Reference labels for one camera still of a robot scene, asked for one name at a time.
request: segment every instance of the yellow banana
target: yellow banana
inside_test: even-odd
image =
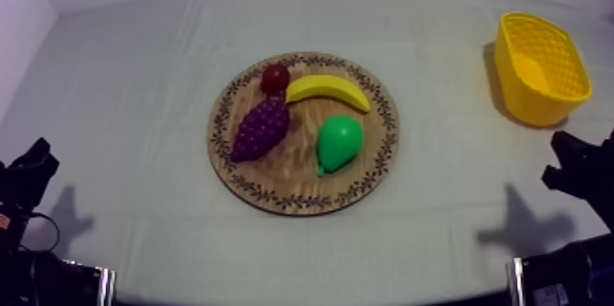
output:
[[[333,75],[309,75],[296,79],[286,89],[286,103],[312,96],[342,100],[360,111],[369,111],[369,99],[358,86]]]

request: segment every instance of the plastic basket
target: plastic basket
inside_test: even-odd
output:
[[[592,93],[571,37],[537,16],[503,15],[494,59],[505,106],[522,122],[554,125]]]

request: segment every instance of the wooden plate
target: wooden plate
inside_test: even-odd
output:
[[[365,92],[371,111],[363,114],[326,98],[294,103],[290,105],[290,129],[280,144],[258,161],[234,164],[229,154],[238,125],[265,99],[259,89],[260,77],[270,64],[288,67],[291,80],[312,74],[349,79]],[[343,169],[318,178],[318,131],[327,117],[340,114],[362,124],[363,149]],[[351,61],[317,52],[283,54],[262,60],[228,83],[209,117],[207,147],[224,185],[248,204],[280,215],[321,215],[362,199],[386,177],[398,148],[397,108],[379,80]]]

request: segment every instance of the table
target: table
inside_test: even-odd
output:
[[[499,16],[548,18],[576,40],[594,96],[560,128],[614,125],[614,25],[538,0],[142,0],[62,16],[0,125],[10,161],[38,136],[61,162],[39,211],[61,257],[116,269],[119,295],[215,305],[395,305],[505,286],[511,257],[607,231],[549,192],[553,130],[500,111]],[[218,181],[206,122],[248,65],[322,51],[373,72],[395,99],[390,176],[342,212],[287,218]],[[33,221],[26,235],[53,234]]]

